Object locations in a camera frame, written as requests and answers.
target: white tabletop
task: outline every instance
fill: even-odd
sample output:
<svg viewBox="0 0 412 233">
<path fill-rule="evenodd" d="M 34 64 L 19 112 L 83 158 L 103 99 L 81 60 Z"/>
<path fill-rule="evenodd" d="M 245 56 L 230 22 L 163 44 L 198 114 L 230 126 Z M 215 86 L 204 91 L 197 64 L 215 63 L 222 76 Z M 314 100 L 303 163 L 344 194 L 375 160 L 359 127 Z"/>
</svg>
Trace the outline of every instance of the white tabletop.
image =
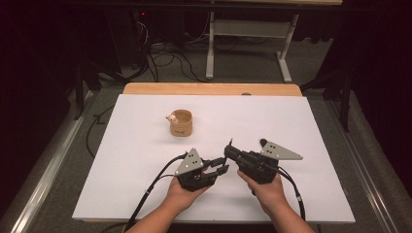
<svg viewBox="0 0 412 233">
<path fill-rule="evenodd" d="M 172 136 L 165 118 L 177 109 L 193 114 L 193 132 Z M 305 97 L 214 95 L 121 95 L 90 169 L 73 218 L 127 220 L 145 190 L 173 157 L 196 148 L 204 159 L 223 156 L 233 146 L 260 151 L 264 138 L 303 156 L 280 161 L 299 188 L 312 222 L 354 222 L 354 216 L 336 176 L 318 126 Z M 180 161 L 165 174 L 173 174 Z M 267 222 L 258 200 L 237 176 L 229 161 L 226 174 L 180 214 L 180 222 Z M 170 178 L 160 180 L 147 199 L 141 218 L 164 198 Z M 292 185 L 285 192 L 299 213 Z"/>
</svg>

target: person's right hand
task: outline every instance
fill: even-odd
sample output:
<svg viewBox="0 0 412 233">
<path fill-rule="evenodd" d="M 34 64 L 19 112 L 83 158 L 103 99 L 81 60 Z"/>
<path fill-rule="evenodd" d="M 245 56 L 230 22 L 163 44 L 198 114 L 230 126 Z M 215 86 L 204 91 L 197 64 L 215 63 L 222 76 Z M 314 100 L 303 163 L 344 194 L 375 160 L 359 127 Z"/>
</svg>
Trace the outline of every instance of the person's right hand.
<svg viewBox="0 0 412 233">
<path fill-rule="evenodd" d="M 284 208 L 285 205 L 289 205 L 279 174 L 276 175 L 272 183 L 267 184 L 258 184 L 240 170 L 237 171 L 237 174 L 248 184 L 251 191 L 255 193 L 261 208 L 269 216 L 276 214 L 276 212 Z"/>
</svg>

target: gray floor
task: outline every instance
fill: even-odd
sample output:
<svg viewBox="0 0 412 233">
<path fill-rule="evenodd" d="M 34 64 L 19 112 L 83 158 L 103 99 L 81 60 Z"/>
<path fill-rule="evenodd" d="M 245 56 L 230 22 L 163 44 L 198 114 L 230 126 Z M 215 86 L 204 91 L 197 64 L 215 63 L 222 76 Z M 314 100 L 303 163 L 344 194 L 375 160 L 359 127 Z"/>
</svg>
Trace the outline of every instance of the gray floor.
<svg viewBox="0 0 412 233">
<path fill-rule="evenodd" d="M 259 44 L 262 39 L 245 39 L 234 49 L 230 42 L 218 42 L 216 51 L 215 83 L 281 83 L 282 78 L 276 63 L 272 48 L 277 42 Z M 310 44 L 309 41 L 293 42 L 287 61 L 294 83 L 303 84 L 311 81 L 317 74 L 330 43 Z M 190 61 L 192 71 L 199 79 L 204 79 L 206 48 L 200 44 L 186 46 L 182 53 Z M 183 66 L 177 57 L 168 64 L 173 56 L 165 51 L 154 54 L 154 62 L 158 65 L 158 77 L 161 82 L 193 82 L 193 74 L 189 64 L 177 52 L 177 57 L 183 60 Z M 127 68 L 127 75 L 132 71 Z M 146 72 L 135 82 L 152 82 L 154 76 Z M 112 82 L 104 82 L 104 87 L 98 93 L 93 93 L 87 99 L 89 108 L 86 110 L 83 122 L 75 134 L 71 147 L 68 149 L 62 166 L 54 180 L 49 195 L 38 214 L 32 221 L 27 232 L 101 232 L 109 223 L 87 223 L 71 218 L 77 199 L 82 191 L 88 170 L 93 158 L 86 149 L 87 131 L 94 121 L 93 115 L 101 114 L 116 102 L 122 92 L 122 86 Z M 318 122 L 326 148 L 347 194 L 348 201 L 354 212 L 354 224 L 321 224 L 322 232 L 412 232 L 412 204 L 402 183 L 399 181 L 392 166 L 382 153 L 379 144 L 364 119 L 356 96 L 351 96 L 351 111 L 349 127 L 351 132 L 344 133 L 336 122 L 335 102 L 326 102 L 320 95 L 320 90 L 304 93 Z M 102 117 L 107 122 L 110 112 Z M 12 203 L 10 210 L 0 222 L 0 232 L 11 232 L 27 201 L 36 188 L 38 181 L 46 171 L 57 150 L 65 145 L 66 135 L 76 127 L 72 120 L 73 111 L 61 125 L 50 146 L 33 168 L 21 192 Z M 104 134 L 106 124 L 94 125 L 90 131 L 89 144 L 96 152 Z M 319 231 L 318 225 L 312 225 Z M 238 226 L 177 226 L 171 232 L 226 232 L 235 231 Z M 243 227 L 250 231 L 271 231 L 271 226 Z"/>
</svg>

